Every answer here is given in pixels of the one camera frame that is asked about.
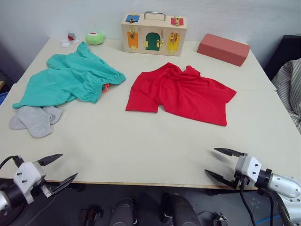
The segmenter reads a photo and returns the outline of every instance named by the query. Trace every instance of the wooden latch box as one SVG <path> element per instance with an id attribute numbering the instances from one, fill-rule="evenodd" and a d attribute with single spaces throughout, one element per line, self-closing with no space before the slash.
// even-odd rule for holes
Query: wooden latch box
<path id="1" fill-rule="evenodd" d="M 124 51 L 179 56 L 187 21 L 182 16 L 147 11 L 144 14 L 126 14 L 121 27 Z"/>

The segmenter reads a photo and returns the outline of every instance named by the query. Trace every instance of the red t-shirt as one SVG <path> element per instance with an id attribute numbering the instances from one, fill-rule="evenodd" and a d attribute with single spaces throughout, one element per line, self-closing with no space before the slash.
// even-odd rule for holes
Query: red t-shirt
<path id="1" fill-rule="evenodd" d="M 191 66 L 185 71 L 171 63 L 142 72 L 134 82 L 126 111 L 166 112 L 226 126 L 226 103 L 236 91 L 213 79 L 201 77 Z"/>

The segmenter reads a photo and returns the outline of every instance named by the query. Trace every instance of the metal handle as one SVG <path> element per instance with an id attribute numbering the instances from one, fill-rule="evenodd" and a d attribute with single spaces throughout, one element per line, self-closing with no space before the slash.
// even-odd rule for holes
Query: metal handle
<path id="1" fill-rule="evenodd" d="M 164 15 L 164 21 L 166 21 L 166 15 L 165 15 L 165 13 L 146 11 L 146 12 L 144 13 L 144 19 L 146 19 L 146 14 L 147 14 L 147 13 L 152 13 L 152 14 L 162 14 L 162 15 Z"/>

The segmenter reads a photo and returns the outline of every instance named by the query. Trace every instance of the striped cloth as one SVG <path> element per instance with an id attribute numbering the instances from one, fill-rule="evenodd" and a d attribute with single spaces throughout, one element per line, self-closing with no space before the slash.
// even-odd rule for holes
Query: striped cloth
<path id="1" fill-rule="evenodd" d="M 272 83 L 301 134 L 301 58 L 283 65 Z"/>

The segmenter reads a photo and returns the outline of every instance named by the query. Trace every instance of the blue panel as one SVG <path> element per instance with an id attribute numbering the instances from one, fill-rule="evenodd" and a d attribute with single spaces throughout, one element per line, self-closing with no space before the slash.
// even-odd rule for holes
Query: blue panel
<path id="1" fill-rule="evenodd" d="M 138 16 L 128 15 L 126 21 L 130 22 L 130 20 L 133 19 L 133 22 L 138 22 L 139 17 L 140 17 L 139 15 Z"/>

